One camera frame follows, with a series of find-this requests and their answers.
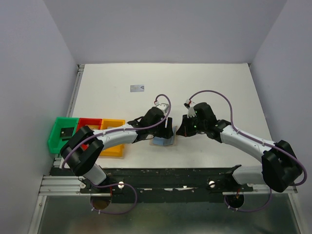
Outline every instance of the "green bin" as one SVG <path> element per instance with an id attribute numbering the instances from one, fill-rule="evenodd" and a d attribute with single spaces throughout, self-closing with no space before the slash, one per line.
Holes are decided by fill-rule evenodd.
<path id="1" fill-rule="evenodd" d="M 57 117 L 48 139 L 49 151 L 59 154 L 61 148 L 76 133 L 79 118 Z"/>

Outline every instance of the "blue object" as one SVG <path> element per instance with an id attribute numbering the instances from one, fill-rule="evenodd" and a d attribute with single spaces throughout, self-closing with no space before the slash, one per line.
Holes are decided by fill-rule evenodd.
<path id="1" fill-rule="evenodd" d="M 152 144 L 160 145 L 160 146 L 173 145 L 173 143 L 175 142 L 175 137 L 176 137 L 176 129 L 177 129 L 177 126 L 173 127 L 172 131 L 174 135 L 171 138 L 165 139 L 161 137 L 154 137 L 152 140 Z"/>

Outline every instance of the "white table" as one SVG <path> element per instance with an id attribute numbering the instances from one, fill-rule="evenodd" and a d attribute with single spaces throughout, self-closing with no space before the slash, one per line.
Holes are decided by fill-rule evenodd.
<path id="1" fill-rule="evenodd" d="M 131 93 L 130 85 L 145 85 Z M 133 120 L 154 105 L 158 94 L 172 102 L 173 126 L 187 113 L 183 103 L 193 93 L 216 90 L 227 96 L 234 109 L 234 123 L 241 130 L 271 139 L 247 64 L 112 63 L 87 64 L 81 79 L 73 117 Z M 216 94 L 199 94 L 193 101 L 207 102 L 218 119 L 230 120 L 229 106 Z M 205 135 L 177 137 L 171 147 L 142 141 L 125 146 L 124 158 L 97 160 L 103 168 L 200 168 L 259 165 L 248 154 Z"/>

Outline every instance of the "gray label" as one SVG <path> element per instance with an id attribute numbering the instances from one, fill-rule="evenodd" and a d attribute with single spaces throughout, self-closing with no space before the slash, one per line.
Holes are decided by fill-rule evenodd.
<path id="1" fill-rule="evenodd" d="M 130 85 L 130 93 L 144 92 L 144 84 Z"/>

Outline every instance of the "wall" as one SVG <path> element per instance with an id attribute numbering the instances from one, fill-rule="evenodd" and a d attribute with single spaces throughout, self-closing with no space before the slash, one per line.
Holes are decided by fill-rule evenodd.
<path id="1" fill-rule="evenodd" d="M 1 1 L 0 32 L 0 227 L 24 234 L 77 66 L 42 0 Z"/>
<path id="2" fill-rule="evenodd" d="M 298 187 L 312 230 L 312 1 L 288 0 L 251 65 L 274 140 L 289 141 L 308 170 Z"/>
<path id="3" fill-rule="evenodd" d="M 286 0 L 44 0 L 78 63 L 251 62 Z"/>

